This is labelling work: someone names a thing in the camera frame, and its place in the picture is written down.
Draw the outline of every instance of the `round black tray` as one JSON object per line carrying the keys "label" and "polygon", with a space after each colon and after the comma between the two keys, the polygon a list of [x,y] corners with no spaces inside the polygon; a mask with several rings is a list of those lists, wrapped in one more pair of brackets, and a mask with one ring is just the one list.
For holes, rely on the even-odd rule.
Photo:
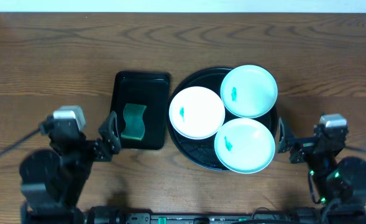
{"label": "round black tray", "polygon": [[[217,68],[207,68],[200,70],[185,80],[183,80],[173,92],[172,97],[169,100],[169,107],[172,99],[177,93],[184,90],[185,88],[192,86],[203,86],[209,88],[217,95],[220,96],[220,87],[224,77],[231,71],[231,68],[217,67]],[[226,109],[226,118],[224,123],[238,118]],[[265,115],[254,118],[256,121],[264,124],[272,136],[275,137],[277,133],[278,117],[277,109],[274,107]],[[202,139],[202,140],[192,140],[180,135],[172,126],[169,119],[169,113],[167,113],[167,125],[172,141],[175,143],[176,147],[183,153],[189,160],[193,161],[195,164],[212,170],[229,170],[225,167],[214,152],[214,138],[216,135]]]}

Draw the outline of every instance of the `teal mark on plate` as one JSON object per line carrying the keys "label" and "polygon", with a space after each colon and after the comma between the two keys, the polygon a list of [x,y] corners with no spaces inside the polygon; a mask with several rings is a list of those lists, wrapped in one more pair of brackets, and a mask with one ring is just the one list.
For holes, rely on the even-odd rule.
{"label": "teal mark on plate", "polygon": [[227,150],[231,152],[232,144],[227,140],[227,136],[224,137],[224,140],[226,142],[226,148],[227,148]]}
{"label": "teal mark on plate", "polygon": [[231,98],[234,102],[237,101],[237,88],[232,88]]}
{"label": "teal mark on plate", "polygon": [[180,109],[180,116],[183,118],[183,122],[184,122],[184,107],[181,107],[181,109]]}

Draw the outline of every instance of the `white plate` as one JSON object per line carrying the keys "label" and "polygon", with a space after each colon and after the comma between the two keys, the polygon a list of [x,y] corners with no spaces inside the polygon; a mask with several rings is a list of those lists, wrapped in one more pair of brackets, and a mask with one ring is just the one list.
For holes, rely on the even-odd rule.
{"label": "white plate", "polygon": [[224,122],[226,110],[212,90],[194,86],[186,88],[172,99],[169,118],[182,136],[205,139],[215,134]]}
{"label": "white plate", "polygon": [[214,140],[214,150],[228,169],[251,174],[266,168],[272,161],[275,141],[262,123],[237,118],[221,127]]}
{"label": "white plate", "polygon": [[277,101],[275,79],[256,65],[239,66],[229,72],[220,88],[226,108],[241,118],[257,118],[267,113]]}

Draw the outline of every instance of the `wooden table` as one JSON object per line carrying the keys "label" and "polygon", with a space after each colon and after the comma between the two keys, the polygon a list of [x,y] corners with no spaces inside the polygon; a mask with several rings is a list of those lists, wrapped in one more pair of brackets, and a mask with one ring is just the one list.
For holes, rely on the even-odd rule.
{"label": "wooden table", "polygon": [[[274,75],[279,115],[299,137],[319,115],[349,121],[347,144],[366,148],[366,14],[0,13],[0,151],[61,105],[81,105],[89,138],[108,115],[121,70],[170,72],[170,93],[202,68],[258,64]],[[0,223],[18,223],[18,167],[36,136],[0,158]],[[346,156],[366,155],[345,150]],[[167,134],[159,151],[123,150],[95,163],[78,206],[153,212],[251,213],[313,206],[305,164],[278,154],[263,171],[203,169]]]}

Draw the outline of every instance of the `green sponge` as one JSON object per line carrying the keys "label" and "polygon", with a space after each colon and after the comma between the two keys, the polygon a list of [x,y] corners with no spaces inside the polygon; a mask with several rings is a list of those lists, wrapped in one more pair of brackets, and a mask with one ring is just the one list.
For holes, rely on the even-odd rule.
{"label": "green sponge", "polygon": [[123,109],[123,118],[126,122],[126,128],[121,133],[124,139],[133,139],[141,141],[144,137],[145,126],[143,114],[147,106],[127,103]]}

